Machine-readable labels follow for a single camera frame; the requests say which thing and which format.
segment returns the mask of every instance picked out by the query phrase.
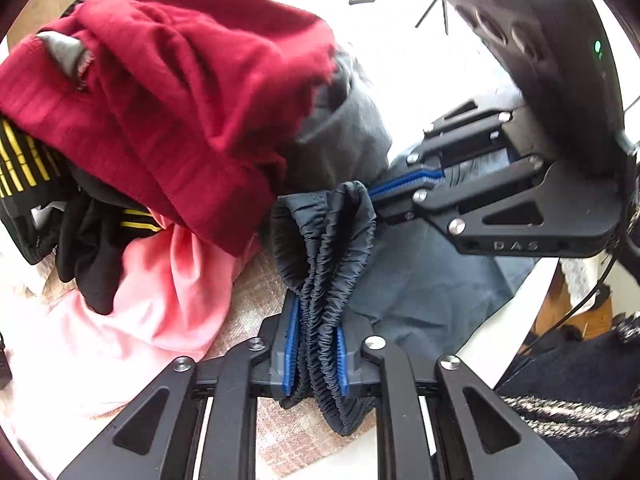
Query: metal screw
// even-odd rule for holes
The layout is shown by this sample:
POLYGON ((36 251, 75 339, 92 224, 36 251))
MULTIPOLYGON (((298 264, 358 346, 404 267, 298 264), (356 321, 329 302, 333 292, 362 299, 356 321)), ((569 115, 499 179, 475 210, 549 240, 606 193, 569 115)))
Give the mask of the metal screw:
POLYGON ((425 198, 427 198, 427 190, 426 189, 419 189, 418 191, 416 191, 414 193, 414 197, 412 198, 412 200, 415 203, 418 203, 418 202, 424 202, 425 198))
POLYGON ((539 170, 544 164, 544 162, 542 162, 542 159, 535 155, 529 157, 529 162, 533 164, 534 170, 539 170))
POLYGON ((190 357, 178 357, 174 359, 174 370, 176 372, 186 372, 193 366, 193 360, 190 357))
POLYGON ((604 420, 607 422, 613 422, 620 416, 620 412, 618 410, 611 410, 607 415, 605 415, 604 420))
POLYGON ((252 337, 247 341, 247 343, 249 344, 249 350, 252 352, 257 352, 267 348, 267 342, 261 337, 252 337))
POLYGON ((454 218, 449 224, 449 232, 456 236, 465 230, 466 222, 462 218, 454 218))
POLYGON ((460 366, 460 359, 455 355, 445 355, 440 358, 440 366, 445 370, 455 370, 460 366))
POLYGON ((369 350, 380 350, 385 347, 386 341, 379 335, 371 335, 364 340, 364 344, 369 350))

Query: beige plaid fabric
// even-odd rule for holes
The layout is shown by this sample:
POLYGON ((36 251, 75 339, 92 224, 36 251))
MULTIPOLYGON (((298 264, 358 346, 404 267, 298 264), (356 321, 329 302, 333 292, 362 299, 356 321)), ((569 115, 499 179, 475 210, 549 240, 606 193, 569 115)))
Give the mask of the beige plaid fabric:
MULTIPOLYGON (((205 359, 257 335, 262 320, 282 310, 285 291, 271 257, 258 254, 236 280, 231 310, 205 359)), ((329 428, 313 399, 290 410, 281 409, 275 400, 260 399, 256 454, 283 477, 335 453, 374 425, 370 414, 353 436, 341 437, 329 428)))

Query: gray cloth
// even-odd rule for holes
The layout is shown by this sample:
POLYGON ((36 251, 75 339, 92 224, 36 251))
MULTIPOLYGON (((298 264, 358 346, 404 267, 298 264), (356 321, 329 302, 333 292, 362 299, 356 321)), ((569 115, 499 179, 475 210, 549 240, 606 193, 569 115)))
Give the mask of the gray cloth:
MULTIPOLYGON (((407 173, 406 153, 383 176, 407 173)), ((505 151, 446 171, 455 186, 508 165, 505 151)), ((427 222, 378 224, 367 267, 348 308, 369 318, 377 335, 407 353, 435 360, 457 352, 469 336, 516 293, 535 259, 459 254, 427 222)))
POLYGON ((291 192, 335 189, 351 180, 367 186, 388 167, 391 138, 364 72, 347 52, 339 50, 335 62, 332 83, 318 90, 311 115, 284 153, 291 192))

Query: pink fabric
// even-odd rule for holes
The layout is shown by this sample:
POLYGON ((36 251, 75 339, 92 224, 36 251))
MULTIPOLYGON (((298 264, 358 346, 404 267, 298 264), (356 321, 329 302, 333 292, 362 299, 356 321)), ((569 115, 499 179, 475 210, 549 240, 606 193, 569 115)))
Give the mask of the pink fabric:
POLYGON ((52 400, 61 408, 101 415, 129 402, 175 357, 204 357, 257 239, 235 258, 156 218, 167 229, 124 251, 112 314, 93 312, 78 290, 28 313, 29 330, 12 348, 14 395, 35 388, 59 397, 52 400))

